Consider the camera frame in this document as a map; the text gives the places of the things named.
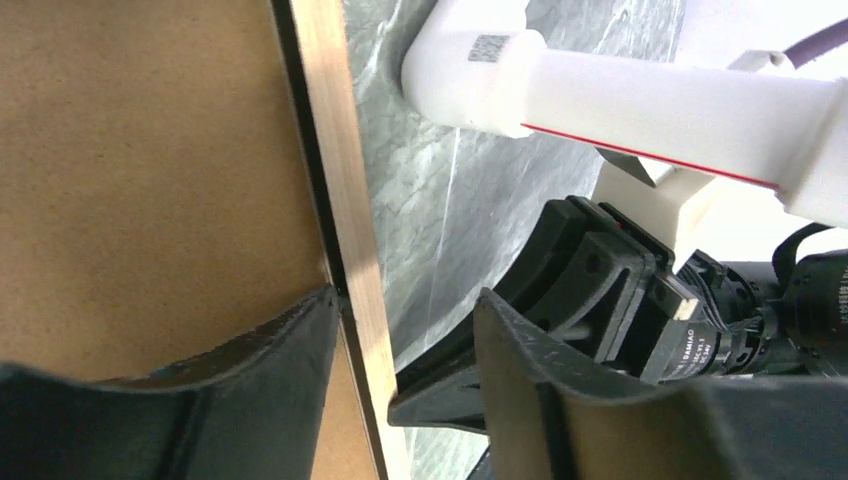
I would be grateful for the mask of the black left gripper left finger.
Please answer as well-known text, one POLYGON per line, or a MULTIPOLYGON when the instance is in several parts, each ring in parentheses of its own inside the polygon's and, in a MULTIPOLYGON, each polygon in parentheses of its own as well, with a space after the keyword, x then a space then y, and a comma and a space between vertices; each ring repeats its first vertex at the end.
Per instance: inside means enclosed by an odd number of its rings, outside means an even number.
POLYGON ((307 479, 339 324, 313 291, 226 343, 142 378, 1 367, 5 479, 307 479))

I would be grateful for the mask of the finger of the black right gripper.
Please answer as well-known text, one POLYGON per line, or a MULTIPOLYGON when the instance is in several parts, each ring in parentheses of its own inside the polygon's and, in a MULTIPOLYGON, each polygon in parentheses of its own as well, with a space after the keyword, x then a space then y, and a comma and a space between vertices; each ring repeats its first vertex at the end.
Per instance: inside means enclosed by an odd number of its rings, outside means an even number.
POLYGON ((390 424, 492 434, 533 410, 536 388, 589 398, 642 390, 607 361, 645 290, 646 250, 619 231, 531 250, 399 373, 390 424))

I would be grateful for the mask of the light wooden picture frame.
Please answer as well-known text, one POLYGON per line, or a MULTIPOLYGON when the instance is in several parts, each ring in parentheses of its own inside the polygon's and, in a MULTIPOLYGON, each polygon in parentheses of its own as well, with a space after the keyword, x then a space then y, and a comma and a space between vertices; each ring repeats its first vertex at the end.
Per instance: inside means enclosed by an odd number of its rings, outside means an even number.
POLYGON ((388 422, 396 393, 356 101, 340 1, 273 1, 328 271, 364 436, 379 479, 411 476, 406 439, 388 422))

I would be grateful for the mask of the brown fibreboard backing board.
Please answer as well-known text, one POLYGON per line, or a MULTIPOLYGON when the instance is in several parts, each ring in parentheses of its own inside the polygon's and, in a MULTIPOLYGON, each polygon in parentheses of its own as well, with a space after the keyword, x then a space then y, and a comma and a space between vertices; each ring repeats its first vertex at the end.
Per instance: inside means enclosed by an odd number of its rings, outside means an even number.
MULTIPOLYGON (((1 367, 142 378, 337 291, 270 4, 2 3, 1 367)), ((338 298, 307 479, 373 479, 338 298)))

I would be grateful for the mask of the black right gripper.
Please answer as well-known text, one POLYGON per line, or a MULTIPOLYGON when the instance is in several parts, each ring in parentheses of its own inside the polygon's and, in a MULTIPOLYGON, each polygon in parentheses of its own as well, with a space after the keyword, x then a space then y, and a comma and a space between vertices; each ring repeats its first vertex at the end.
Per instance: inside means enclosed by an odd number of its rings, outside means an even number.
MULTIPOLYGON (((597 274, 583 243, 588 199, 547 202, 495 292, 520 312, 573 312, 597 274)), ((847 252, 798 257, 826 231, 811 223, 775 249, 770 262, 724 264, 695 251, 675 279, 695 296, 687 320, 644 305, 622 346, 622 370, 645 383, 695 376, 847 374, 847 252)))

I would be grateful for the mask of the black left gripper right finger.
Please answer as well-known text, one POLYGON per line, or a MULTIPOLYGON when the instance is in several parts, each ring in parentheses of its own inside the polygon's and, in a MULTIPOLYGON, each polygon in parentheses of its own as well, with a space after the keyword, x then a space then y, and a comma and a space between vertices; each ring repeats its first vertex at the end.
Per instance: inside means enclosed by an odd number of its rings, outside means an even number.
POLYGON ((616 398, 536 388, 532 411, 509 418, 504 429, 488 434, 495 477, 843 479, 847 475, 843 379, 698 377, 671 386, 640 383, 642 390, 616 398))

